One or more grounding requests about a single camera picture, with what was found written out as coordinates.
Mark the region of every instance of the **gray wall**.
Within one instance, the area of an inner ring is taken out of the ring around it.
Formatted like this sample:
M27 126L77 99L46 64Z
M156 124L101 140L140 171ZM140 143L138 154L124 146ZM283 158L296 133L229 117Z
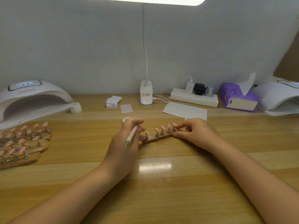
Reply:
M219 88L252 72L272 75L299 29L299 0L146 4L154 92L186 76ZM144 80L138 3L1 0L0 88L42 79L70 94L138 93Z

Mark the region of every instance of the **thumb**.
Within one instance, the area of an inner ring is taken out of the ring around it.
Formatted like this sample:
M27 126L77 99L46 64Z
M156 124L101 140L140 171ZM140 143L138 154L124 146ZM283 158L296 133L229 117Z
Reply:
M185 139L185 140L189 140L190 134L191 134L191 132L178 131L178 132L173 133L172 136L181 138L181 139Z
M132 139L132 147L138 147L138 143L139 143L139 136L140 136L140 133L143 131L143 128L140 126L138 127L136 133L134 134L134 137Z

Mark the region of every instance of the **forearm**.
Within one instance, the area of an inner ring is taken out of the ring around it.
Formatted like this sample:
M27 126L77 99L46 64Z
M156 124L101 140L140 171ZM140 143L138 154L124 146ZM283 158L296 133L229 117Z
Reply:
M99 166L9 224L80 223L118 180Z
M210 151L226 167L266 223L299 222L296 189L222 139Z

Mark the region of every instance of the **white pen-like tool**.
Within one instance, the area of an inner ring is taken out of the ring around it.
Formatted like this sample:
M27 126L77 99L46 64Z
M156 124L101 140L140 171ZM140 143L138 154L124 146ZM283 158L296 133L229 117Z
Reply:
M138 127L139 127L139 124L136 124L136 125L133 127L131 133L129 134L129 136L128 136L127 140L126 140L127 143L126 143L125 147L127 146L127 144L129 144L129 143L132 142L132 139L133 139L133 137L134 137L134 135L135 135L135 133L136 133Z

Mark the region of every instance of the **uv nail lamp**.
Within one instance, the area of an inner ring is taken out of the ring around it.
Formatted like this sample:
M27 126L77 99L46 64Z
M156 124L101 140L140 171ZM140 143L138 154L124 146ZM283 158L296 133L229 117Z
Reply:
M0 130L67 110L72 102L67 92L50 82L11 84L0 91Z
M255 87L258 107L271 116L299 114L299 82L278 80Z

